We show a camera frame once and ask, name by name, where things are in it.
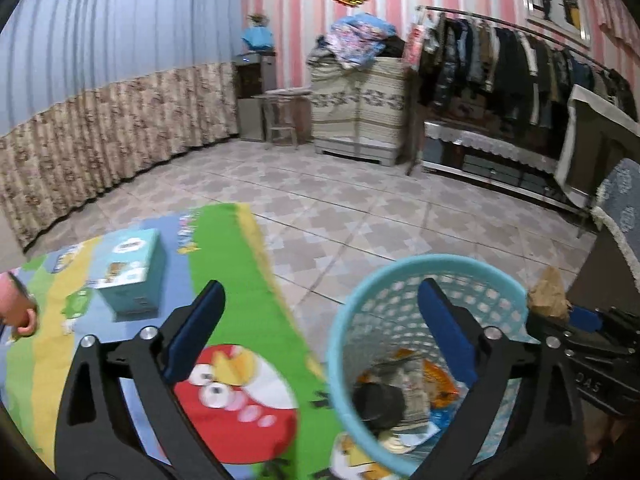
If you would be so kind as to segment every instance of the floral curtain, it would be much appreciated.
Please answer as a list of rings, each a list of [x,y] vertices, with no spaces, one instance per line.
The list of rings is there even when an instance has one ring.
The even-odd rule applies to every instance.
[[[236,133],[241,30],[241,0],[21,0],[0,32],[0,208],[22,247]]]
[[[0,138],[0,206],[25,247],[73,208],[177,153],[236,131],[231,63],[87,90]]]

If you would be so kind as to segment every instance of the tiled floor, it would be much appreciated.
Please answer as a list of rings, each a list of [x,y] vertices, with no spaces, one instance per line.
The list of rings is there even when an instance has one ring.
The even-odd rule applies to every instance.
[[[492,190],[365,162],[232,140],[175,158],[87,204],[29,256],[213,202],[249,202],[274,273],[312,349],[324,356],[340,305],[369,273],[424,253],[478,258],[523,285],[547,264],[569,285],[594,235],[558,213]]]

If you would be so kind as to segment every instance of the wooden stool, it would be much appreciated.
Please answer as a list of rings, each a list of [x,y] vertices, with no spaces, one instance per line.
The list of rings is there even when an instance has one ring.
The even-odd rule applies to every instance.
[[[277,94],[263,94],[259,97],[262,99],[262,110],[266,121],[265,149],[269,149],[270,144],[273,144],[274,132],[278,132],[279,137],[283,137],[283,132],[288,132],[294,148],[297,149],[298,133],[292,112],[292,104],[296,98]]]

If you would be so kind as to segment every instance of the blue gripper pad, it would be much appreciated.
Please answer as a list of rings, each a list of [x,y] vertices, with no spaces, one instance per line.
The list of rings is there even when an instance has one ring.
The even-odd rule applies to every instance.
[[[569,312],[569,324],[585,332],[597,332],[602,328],[602,320],[596,312],[576,305]]]
[[[193,364],[225,311],[225,289],[218,282],[209,282],[193,303],[196,303],[193,312],[167,349],[167,364],[162,375],[168,384],[189,377]]]
[[[451,374],[469,388],[478,380],[476,351],[450,314],[438,285],[424,280],[418,288],[418,309],[442,352]]]

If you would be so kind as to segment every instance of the blue curtain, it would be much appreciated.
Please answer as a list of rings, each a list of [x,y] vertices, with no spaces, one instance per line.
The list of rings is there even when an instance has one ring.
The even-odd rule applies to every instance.
[[[241,25],[241,0],[21,0],[0,33],[0,136],[83,89],[230,61]]]

